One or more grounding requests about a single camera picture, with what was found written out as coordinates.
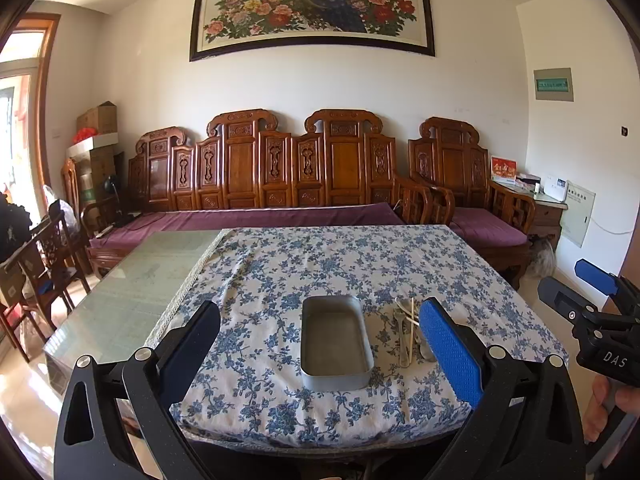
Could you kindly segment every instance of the blue gripper pad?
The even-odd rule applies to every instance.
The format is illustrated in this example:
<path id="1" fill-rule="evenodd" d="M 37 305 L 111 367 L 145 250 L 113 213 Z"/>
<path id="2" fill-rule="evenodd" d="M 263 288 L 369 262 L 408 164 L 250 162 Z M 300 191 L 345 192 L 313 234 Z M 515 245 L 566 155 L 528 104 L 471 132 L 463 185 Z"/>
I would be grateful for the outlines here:
<path id="1" fill-rule="evenodd" d="M 430 298 L 420 306 L 418 319 L 420 329 L 456 397 L 468 402 L 475 409 L 482 398 L 481 371 L 464 343 L 458 338 L 449 314 L 436 300 Z"/>
<path id="2" fill-rule="evenodd" d="M 575 275 L 581 280 L 589 283 L 597 288 L 606 296 L 613 296 L 618 293 L 618 286 L 613 276 L 607 274 L 604 270 L 599 269 L 587 260 L 578 260 L 575 264 Z"/>

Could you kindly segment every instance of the rectangular metal container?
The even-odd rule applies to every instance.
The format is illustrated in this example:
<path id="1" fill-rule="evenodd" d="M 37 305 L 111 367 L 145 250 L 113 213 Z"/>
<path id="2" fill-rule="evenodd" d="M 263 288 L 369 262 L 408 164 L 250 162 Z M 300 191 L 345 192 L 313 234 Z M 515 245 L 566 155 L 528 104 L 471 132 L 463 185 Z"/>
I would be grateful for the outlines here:
<path id="1" fill-rule="evenodd" d="M 311 296 L 302 302 L 302 382 L 313 392 L 359 390 L 369 384 L 373 354 L 360 302 Z"/>

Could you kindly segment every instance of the silver bolt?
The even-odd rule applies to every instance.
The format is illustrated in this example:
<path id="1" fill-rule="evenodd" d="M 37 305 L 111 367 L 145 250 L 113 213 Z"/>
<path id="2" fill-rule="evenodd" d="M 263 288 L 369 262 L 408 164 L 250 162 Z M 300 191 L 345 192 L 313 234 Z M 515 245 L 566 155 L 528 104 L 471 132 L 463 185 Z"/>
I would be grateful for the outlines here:
<path id="1" fill-rule="evenodd" d="M 152 353 L 153 352 L 151 348 L 147 348 L 147 347 L 139 348 L 138 350 L 136 350 L 136 353 L 135 353 L 136 361 L 146 361 L 151 357 Z"/>
<path id="2" fill-rule="evenodd" d="M 91 358 L 88 355 L 83 355 L 76 361 L 76 365 L 78 365 L 78 368 L 86 368 L 90 362 Z"/>
<path id="3" fill-rule="evenodd" d="M 559 355 L 555 354 L 549 356 L 549 362 L 556 368 L 562 368 L 562 365 L 564 365 L 564 361 L 562 361 L 562 358 Z"/>
<path id="4" fill-rule="evenodd" d="M 507 352 L 501 346 L 492 346 L 489 348 L 489 355 L 494 359 L 504 359 L 507 356 Z"/>

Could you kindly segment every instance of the tablecloth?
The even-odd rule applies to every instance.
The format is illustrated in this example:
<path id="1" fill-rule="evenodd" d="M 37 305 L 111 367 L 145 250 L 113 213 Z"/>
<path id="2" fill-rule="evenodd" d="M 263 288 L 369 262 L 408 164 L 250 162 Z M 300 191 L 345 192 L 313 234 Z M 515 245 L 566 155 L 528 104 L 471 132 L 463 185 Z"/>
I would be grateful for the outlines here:
<path id="1" fill-rule="evenodd" d="M 303 387 L 302 301 L 318 294 L 352 294 L 362 304 L 375 363 L 363 390 Z M 171 414 L 190 438 L 280 452 L 392 446 L 459 427 L 470 407 L 438 364 L 416 346 L 413 363 L 398 365 L 396 296 L 418 304 L 435 296 L 455 322 L 516 358 L 568 359 L 524 300 L 446 226 L 245 228 L 225 235 L 168 325 L 183 326 L 204 300 L 222 314 Z"/>

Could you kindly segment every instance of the purple cushion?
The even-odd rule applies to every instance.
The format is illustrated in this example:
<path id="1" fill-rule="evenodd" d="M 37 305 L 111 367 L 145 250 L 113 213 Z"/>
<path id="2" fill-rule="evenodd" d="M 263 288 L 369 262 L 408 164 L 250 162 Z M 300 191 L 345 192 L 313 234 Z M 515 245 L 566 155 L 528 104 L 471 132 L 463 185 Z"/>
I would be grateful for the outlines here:
<path id="1" fill-rule="evenodd" d="M 473 248 L 513 247 L 527 243 L 527 235 L 486 209 L 457 207 L 449 227 Z"/>
<path id="2" fill-rule="evenodd" d="M 92 248 L 133 250 L 158 231 L 208 231 L 237 227 L 402 225 L 389 204 L 283 209 L 226 209 L 145 214 L 132 223 L 92 238 Z"/>

